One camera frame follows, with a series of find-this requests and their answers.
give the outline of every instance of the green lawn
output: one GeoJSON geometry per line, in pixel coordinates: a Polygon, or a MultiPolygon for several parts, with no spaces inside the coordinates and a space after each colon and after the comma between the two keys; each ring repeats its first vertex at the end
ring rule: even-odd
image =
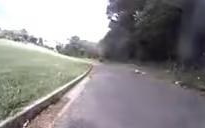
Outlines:
{"type": "Polygon", "coordinates": [[[52,51],[31,47],[0,40],[0,120],[64,85],[88,67],[52,51]]]}

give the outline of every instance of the road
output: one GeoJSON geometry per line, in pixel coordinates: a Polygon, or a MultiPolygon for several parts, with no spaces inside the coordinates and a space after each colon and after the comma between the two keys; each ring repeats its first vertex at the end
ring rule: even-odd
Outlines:
{"type": "Polygon", "coordinates": [[[98,65],[55,128],[205,128],[205,97],[124,65],[98,65]]]}

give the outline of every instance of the white sky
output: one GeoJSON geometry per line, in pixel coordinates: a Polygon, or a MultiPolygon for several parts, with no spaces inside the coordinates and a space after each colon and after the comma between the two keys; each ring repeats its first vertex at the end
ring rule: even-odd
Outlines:
{"type": "Polygon", "coordinates": [[[98,41],[108,31],[107,0],[0,0],[0,26],[49,39],[98,41]]]}

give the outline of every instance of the foliage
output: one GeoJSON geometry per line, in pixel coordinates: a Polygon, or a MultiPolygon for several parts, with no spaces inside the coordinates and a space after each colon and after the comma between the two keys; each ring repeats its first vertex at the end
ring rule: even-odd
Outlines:
{"type": "Polygon", "coordinates": [[[69,44],[65,46],[59,44],[56,46],[56,50],[65,55],[76,57],[98,57],[98,51],[96,43],[88,42],[86,40],[80,40],[78,36],[73,36],[69,39],[69,44]]]}
{"type": "Polygon", "coordinates": [[[181,10],[160,0],[109,0],[111,30],[100,42],[113,59],[176,59],[181,10]]]}
{"type": "Polygon", "coordinates": [[[38,45],[38,38],[29,35],[28,32],[25,29],[21,30],[3,30],[0,33],[0,38],[9,39],[13,41],[18,42],[24,42],[24,43],[33,43],[38,45]]]}

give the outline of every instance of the concrete curb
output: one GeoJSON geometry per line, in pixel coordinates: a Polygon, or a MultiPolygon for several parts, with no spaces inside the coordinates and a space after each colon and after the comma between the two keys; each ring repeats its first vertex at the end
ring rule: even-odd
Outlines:
{"type": "Polygon", "coordinates": [[[21,112],[17,113],[15,116],[9,117],[6,120],[0,122],[0,128],[21,128],[26,121],[33,119],[43,109],[57,102],[67,91],[69,91],[73,86],[75,86],[83,78],[85,78],[90,73],[92,68],[93,66],[90,66],[90,68],[86,72],[84,72],[74,80],[70,81],[66,85],[58,88],[57,90],[46,95],[45,97],[40,98],[39,100],[35,101],[32,105],[25,107],[21,112]]]}

